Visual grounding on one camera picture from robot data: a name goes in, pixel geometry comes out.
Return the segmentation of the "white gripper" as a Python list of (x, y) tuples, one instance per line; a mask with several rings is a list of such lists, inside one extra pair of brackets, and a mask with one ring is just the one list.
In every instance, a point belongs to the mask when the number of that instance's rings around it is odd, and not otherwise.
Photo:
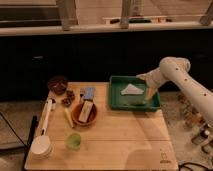
[(157, 90), (167, 82), (160, 69), (154, 69), (147, 73), (138, 74), (137, 78), (144, 80), (147, 84), (145, 99), (150, 100)]

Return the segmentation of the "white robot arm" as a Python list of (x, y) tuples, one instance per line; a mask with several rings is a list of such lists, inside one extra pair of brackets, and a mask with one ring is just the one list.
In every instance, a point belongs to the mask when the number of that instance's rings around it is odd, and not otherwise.
[(186, 58), (165, 57), (159, 67), (147, 73), (138, 74), (148, 86), (145, 99), (149, 100), (157, 90), (172, 81), (195, 106), (205, 121), (213, 126), (213, 93), (194, 80), (189, 74), (191, 64)]

